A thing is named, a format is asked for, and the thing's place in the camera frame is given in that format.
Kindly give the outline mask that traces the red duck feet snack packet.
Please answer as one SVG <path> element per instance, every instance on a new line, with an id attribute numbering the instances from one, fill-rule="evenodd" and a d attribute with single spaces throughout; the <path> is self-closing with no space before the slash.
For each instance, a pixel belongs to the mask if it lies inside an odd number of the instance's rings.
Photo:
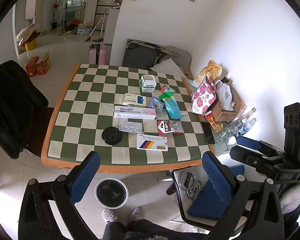
<path id="1" fill-rule="evenodd" d="M 169 133 L 174 133 L 175 129 L 173 129 L 171 127 L 171 124 L 166 121 L 166 120 L 158 120 L 157 121 L 157 125 L 158 125 L 158 133 L 160 135 L 165 135 L 165 134 L 169 134 Z"/>

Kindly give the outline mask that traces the blue green snack bag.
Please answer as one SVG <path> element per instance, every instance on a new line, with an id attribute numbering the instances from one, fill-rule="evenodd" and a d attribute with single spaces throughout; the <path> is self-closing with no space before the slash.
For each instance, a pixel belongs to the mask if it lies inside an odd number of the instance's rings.
<path id="1" fill-rule="evenodd" d="M 183 117 L 172 92 L 164 92 L 159 99 L 165 103 L 166 110 L 173 120 Z"/>

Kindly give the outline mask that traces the white trash bin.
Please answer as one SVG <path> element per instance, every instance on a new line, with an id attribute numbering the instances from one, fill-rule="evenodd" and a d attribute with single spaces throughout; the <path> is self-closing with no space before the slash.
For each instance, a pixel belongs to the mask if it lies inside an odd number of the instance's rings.
<path id="1" fill-rule="evenodd" d="M 95 197 L 103 207 L 119 209 L 128 201 L 129 192 L 127 186 L 121 180 L 104 178 L 95 186 Z"/>

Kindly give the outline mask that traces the black phone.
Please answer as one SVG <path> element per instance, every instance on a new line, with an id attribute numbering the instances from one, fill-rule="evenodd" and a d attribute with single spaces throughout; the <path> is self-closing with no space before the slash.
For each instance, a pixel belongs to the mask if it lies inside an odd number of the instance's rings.
<path id="1" fill-rule="evenodd" d="M 211 125 L 208 122 L 201 122 L 206 143 L 209 145 L 215 144 Z"/>

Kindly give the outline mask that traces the red snack box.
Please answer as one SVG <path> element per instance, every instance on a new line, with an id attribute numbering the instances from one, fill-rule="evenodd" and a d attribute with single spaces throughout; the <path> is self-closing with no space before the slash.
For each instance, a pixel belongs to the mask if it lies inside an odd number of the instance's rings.
<path id="1" fill-rule="evenodd" d="M 218 133 L 223 130 L 223 124 L 221 122 L 217 122 L 215 120 L 215 117 L 214 117 L 212 111 L 208 111 L 205 114 L 205 119 L 211 125 L 211 127 L 215 133 Z"/>

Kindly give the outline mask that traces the pink flower paper bag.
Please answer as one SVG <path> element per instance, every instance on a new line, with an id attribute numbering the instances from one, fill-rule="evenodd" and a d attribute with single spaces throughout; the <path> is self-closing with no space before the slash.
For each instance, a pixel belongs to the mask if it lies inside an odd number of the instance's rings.
<path id="1" fill-rule="evenodd" d="M 216 87 L 205 75 L 197 90 L 191 95 L 192 112 L 204 115 L 216 100 Z"/>

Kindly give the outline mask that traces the right grey slipper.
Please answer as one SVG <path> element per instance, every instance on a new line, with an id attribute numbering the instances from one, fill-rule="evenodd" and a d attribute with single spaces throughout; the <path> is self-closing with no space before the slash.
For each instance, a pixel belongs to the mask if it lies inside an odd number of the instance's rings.
<path id="1" fill-rule="evenodd" d="M 134 211 L 131 213 L 130 217 L 129 217 L 129 221 L 136 221 L 136 220 L 140 220 L 140 219 L 144 219 L 145 218 L 145 210 L 143 207 L 137 207 L 136 209 L 134 209 Z"/>

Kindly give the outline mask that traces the silver foil wrapper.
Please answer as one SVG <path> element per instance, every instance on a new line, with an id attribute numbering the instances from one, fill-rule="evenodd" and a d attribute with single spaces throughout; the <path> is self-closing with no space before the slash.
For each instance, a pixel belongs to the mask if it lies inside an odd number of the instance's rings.
<path id="1" fill-rule="evenodd" d="M 181 121 L 170 123 L 170 127 L 173 133 L 185 133 Z"/>

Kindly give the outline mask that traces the yellow snack bag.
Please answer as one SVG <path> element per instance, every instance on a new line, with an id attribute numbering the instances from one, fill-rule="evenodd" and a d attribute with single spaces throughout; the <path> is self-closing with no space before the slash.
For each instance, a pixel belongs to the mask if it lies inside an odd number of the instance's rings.
<path id="1" fill-rule="evenodd" d="M 208 77 L 211 81 L 221 76 L 223 68 L 213 60 L 209 60 L 207 66 L 203 68 L 198 76 L 194 79 L 194 83 L 200 84 L 204 76 Z"/>

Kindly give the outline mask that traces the light blue candy wrapper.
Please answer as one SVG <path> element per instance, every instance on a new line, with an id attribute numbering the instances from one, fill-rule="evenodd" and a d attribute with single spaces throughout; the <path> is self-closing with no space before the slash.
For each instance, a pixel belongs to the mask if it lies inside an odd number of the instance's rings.
<path id="1" fill-rule="evenodd" d="M 163 101 L 161 101 L 157 96 L 154 96 L 151 99 L 148 107 L 155 109 L 156 112 L 162 112 L 162 110 L 165 107 L 165 103 Z"/>

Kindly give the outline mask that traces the white blue medicine box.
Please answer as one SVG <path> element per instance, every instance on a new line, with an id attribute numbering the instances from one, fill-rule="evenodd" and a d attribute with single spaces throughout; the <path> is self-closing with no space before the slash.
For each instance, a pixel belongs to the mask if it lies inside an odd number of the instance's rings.
<path id="1" fill-rule="evenodd" d="M 132 107 L 146 107 L 146 97 L 141 95 L 125 93 L 123 105 Z"/>

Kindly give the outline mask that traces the black office chair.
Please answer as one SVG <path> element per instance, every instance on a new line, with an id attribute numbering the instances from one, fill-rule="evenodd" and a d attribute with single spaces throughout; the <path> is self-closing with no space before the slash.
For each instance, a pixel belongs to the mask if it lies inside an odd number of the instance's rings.
<path id="1" fill-rule="evenodd" d="M 0 147 L 11 159 L 23 150 L 41 157 L 53 111 L 18 63 L 0 64 Z"/>

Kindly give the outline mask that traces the green white open box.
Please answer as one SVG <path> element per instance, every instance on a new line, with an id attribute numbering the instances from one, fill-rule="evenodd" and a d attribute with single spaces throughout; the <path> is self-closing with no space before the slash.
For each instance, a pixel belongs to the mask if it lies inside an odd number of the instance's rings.
<path id="1" fill-rule="evenodd" d="M 140 89 L 143 93 L 153 93 L 157 86 L 154 75 L 142 75 L 140 79 Z"/>

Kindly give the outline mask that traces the pink suitcase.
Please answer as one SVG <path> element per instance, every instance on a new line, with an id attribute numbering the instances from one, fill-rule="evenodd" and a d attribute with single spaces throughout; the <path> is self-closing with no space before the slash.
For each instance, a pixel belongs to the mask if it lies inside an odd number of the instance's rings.
<path id="1" fill-rule="evenodd" d="M 104 43 L 92 43 L 89 47 L 89 64 L 101 64 L 106 62 L 106 46 Z"/>

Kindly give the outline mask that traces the folded grey camp bed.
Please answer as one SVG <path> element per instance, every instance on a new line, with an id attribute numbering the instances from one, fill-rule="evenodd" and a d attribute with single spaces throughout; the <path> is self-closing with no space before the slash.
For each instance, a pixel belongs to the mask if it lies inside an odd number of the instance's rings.
<path id="1" fill-rule="evenodd" d="M 129 38 L 121 66 L 150 70 L 158 60 L 167 55 L 179 57 L 164 46 Z"/>

